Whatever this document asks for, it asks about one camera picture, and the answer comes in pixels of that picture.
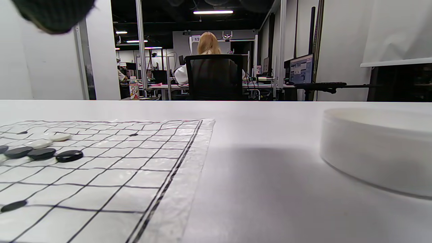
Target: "plastic sheet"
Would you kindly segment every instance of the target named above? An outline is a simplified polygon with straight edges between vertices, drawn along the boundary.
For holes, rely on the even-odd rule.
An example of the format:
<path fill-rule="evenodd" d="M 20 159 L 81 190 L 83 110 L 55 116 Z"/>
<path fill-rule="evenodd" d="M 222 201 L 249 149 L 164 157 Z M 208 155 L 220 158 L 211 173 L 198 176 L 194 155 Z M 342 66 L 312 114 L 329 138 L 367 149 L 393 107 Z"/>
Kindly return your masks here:
<path fill-rule="evenodd" d="M 57 163 L 3 158 L 0 241 L 178 242 L 183 235 L 213 131 L 213 120 L 23 121 L 0 126 L 0 144 L 22 147 L 55 133 L 57 152 L 84 158 Z"/>

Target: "office chair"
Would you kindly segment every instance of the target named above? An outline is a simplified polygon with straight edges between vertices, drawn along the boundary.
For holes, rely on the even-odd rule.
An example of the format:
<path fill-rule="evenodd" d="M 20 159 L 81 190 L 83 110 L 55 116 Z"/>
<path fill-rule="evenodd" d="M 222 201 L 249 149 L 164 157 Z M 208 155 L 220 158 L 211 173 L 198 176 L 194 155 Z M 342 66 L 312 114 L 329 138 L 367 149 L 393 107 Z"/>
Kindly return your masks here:
<path fill-rule="evenodd" d="M 244 100 L 241 55 L 187 56 L 191 100 Z"/>

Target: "plastic bottle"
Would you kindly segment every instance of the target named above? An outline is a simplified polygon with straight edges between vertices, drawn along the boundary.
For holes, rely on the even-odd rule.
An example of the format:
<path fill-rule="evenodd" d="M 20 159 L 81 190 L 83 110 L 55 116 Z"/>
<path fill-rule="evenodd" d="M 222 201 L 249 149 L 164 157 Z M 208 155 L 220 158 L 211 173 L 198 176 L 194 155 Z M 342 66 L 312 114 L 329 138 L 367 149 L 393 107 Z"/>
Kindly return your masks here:
<path fill-rule="evenodd" d="M 140 85 L 137 81 L 137 77 L 130 77 L 129 81 L 130 99 L 140 100 Z"/>

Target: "blonde hair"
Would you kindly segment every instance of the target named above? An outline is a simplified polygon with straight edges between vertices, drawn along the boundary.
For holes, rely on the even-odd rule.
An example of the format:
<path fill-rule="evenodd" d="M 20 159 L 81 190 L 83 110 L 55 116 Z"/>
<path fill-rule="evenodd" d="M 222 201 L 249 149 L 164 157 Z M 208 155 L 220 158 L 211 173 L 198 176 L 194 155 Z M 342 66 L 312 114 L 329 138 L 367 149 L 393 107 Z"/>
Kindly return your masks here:
<path fill-rule="evenodd" d="M 221 54 L 219 43 L 213 33 L 206 32 L 201 35 L 200 43 L 198 44 L 198 54 Z"/>

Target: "computer monitor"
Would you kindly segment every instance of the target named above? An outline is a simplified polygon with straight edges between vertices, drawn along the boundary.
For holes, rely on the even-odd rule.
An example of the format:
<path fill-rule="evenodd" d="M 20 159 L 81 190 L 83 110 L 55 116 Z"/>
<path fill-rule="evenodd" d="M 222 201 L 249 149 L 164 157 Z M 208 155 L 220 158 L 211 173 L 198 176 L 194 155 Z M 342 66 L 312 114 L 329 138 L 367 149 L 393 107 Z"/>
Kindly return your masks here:
<path fill-rule="evenodd" d="M 184 56 L 178 57 L 178 63 L 180 66 L 186 65 L 186 62 L 184 61 Z"/>
<path fill-rule="evenodd" d="M 265 58 L 263 63 L 263 74 L 268 75 L 269 72 L 269 60 L 270 58 Z"/>
<path fill-rule="evenodd" d="M 314 55 L 309 54 L 289 60 L 289 83 L 312 83 L 314 73 Z"/>

